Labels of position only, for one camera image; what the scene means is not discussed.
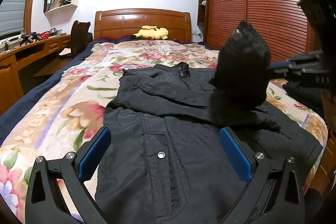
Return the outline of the black jacket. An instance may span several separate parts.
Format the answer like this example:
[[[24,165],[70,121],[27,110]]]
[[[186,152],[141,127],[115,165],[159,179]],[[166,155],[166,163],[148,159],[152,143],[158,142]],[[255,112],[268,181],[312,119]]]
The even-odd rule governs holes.
[[[112,141],[95,200],[110,223],[222,223],[250,180],[225,129],[269,166],[248,222],[304,223],[302,186],[321,152],[311,133],[266,100],[270,50],[240,22],[214,69],[124,71],[105,108]]]

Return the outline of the black garment on bed edge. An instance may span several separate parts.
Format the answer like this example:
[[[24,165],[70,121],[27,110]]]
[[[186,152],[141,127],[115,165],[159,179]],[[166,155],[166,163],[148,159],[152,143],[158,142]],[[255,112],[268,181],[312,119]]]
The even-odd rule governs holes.
[[[286,93],[297,102],[316,112],[325,119],[321,90],[318,88],[305,88],[298,83],[285,83],[282,85]]]

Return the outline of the navy blue bedsheet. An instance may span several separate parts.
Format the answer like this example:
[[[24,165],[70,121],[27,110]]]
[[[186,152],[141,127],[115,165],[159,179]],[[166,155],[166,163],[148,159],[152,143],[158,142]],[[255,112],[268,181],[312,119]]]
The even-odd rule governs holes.
[[[116,96],[125,70],[181,62],[214,69],[218,52],[202,43],[97,39],[2,114],[1,144],[38,149],[45,139],[66,133],[70,144],[81,144],[102,126],[104,108]]]

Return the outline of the floral blanket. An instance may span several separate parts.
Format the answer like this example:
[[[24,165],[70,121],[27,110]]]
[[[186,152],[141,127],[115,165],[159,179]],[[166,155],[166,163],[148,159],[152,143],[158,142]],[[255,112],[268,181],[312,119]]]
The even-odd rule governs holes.
[[[15,221],[25,221],[25,200],[34,160],[76,151],[98,131],[123,71],[172,67],[214,68],[218,52],[199,43],[173,41],[89,44],[66,68],[31,90],[1,116],[1,196]]]

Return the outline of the wooden desk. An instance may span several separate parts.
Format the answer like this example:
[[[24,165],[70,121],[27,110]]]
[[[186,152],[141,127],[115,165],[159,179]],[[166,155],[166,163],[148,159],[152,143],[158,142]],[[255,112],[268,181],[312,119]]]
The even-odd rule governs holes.
[[[36,74],[52,64],[69,41],[69,35],[56,36],[1,54],[1,114],[42,83]]]

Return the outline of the red basket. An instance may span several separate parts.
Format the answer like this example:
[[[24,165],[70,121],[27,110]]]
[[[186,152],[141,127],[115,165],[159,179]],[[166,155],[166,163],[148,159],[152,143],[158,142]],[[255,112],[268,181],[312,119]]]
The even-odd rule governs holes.
[[[39,37],[41,38],[41,40],[45,40],[48,39],[50,36],[50,32],[49,31],[45,31],[39,34]]]

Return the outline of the dark wooden chair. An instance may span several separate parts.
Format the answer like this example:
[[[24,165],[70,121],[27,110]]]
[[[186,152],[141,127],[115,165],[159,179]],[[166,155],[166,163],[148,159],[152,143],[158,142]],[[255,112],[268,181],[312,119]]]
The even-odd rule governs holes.
[[[73,23],[68,47],[59,53],[60,59],[74,59],[85,51],[88,44],[93,41],[93,35],[89,32],[90,26],[90,22],[79,22],[76,20]]]

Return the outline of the yellow plush toy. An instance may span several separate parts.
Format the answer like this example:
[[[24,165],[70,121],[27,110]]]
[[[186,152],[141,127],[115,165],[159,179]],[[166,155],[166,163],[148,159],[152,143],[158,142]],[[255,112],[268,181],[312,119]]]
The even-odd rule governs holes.
[[[141,29],[131,36],[132,39],[142,38],[149,40],[166,40],[169,32],[166,28],[157,26],[142,26]]]

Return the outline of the grey window blind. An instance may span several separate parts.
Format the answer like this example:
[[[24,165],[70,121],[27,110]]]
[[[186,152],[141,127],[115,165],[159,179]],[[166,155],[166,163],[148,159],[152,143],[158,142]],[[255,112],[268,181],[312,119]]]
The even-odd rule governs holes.
[[[26,0],[3,0],[0,9],[0,35],[23,31]]]

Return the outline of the wooden headboard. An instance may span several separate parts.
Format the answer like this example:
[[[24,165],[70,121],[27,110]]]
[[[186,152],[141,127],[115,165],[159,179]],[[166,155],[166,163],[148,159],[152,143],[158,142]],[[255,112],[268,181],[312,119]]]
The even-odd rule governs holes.
[[[94,38],[120,39],[137,33],[142,26],[164,27],[168,38],[192,41],[191,16],[188,12],[164,9],[118,9],[96,12]]]

